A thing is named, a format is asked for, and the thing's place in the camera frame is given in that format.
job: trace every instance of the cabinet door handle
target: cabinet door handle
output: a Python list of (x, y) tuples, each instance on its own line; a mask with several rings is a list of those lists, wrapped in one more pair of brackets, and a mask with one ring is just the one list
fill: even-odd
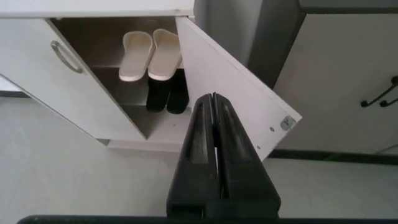
[(381, 107), (388, 107), (390, 105), (393, 105), (395, 102), (398, 102), (398, 98), (394, 99), (390, 103), (388, 103), (387, 100), (383, 100), (383, 101), (380, 102), (380, 106)]
[(57, 55), (57, 57), (61, 60), (61, 62), (66, 65), (70, 70), (81, 74), (83, 73), (83, 69), (82, 68), (75, 68), (73, 67), (66, 59), (65, 57), (62, 55), (60, 49), (59, 49), (60, 43), (56, 40), (51, 41), (51, 48), (52, 50), (55, 52), (55, 54)]
[(391, 83), (392, 85), (383, 93), (381, 93), (378, 97), (376, 97), (374, 100), (367, 102), (366, 100), (361, 102), (361, 106), (363, 108), (366, 108), (368, 106), (371, 106), (373, 103), (376, 101), (380, 100), (383, 96), (385, 96), (387, 93), (389, 93), (391, 90), (393, 90), (397, 85), (398, 85), (398, 76), (394, 76), (391, 78)]

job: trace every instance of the white slipper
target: white slipper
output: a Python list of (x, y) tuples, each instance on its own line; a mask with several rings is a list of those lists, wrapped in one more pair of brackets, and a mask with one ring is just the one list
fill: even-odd
[(143, 31), (128, 32), (123, 36), (124, 57), (119, 68), (122, 81), (133, 82), (145, 75), (155, 51), (152, 37)]
[(156, 50), (148, 67), (148, 75), (154, 80), (166, 81), (173, 77), (181, 62), (178, 35), (165, 29), (154, 31)]

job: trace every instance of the black shoe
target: black shoe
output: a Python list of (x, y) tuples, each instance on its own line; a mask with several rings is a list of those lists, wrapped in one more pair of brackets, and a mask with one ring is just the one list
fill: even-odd
[(157, 81), (148, 78), (149, 92), (147, 97), (147, 111), (149, 112), (161, 112), (169, 98), (170, 93), (170, 80)]
[(172, 114), (181, 114), (187, 109), (189, 103), (184, 69), (177, 69), (170, 80), (171, 90), (169, 100), (167, 101), (167, 111)]

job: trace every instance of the open cabinet door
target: open cabinet door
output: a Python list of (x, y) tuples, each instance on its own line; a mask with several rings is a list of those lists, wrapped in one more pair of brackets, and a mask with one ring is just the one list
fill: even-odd
[(302, 118), (186, 17), (176, 17), (190, 107), (207, 93), (230, 100), (261, 160)]
[(0, 27), (0, 73), (8, 80), (94, 138), (144, 140), (45, 19), (0, 19)]

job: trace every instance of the gray floor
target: gray floor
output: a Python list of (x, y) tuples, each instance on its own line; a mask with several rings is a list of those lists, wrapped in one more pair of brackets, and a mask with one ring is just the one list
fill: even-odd
[[(109, 150), (31, 99), (0, 98), (0, 223), (165, 215), (178, 154)], [(398, 218), (398, 168), (269, 159), (282, 217)]]

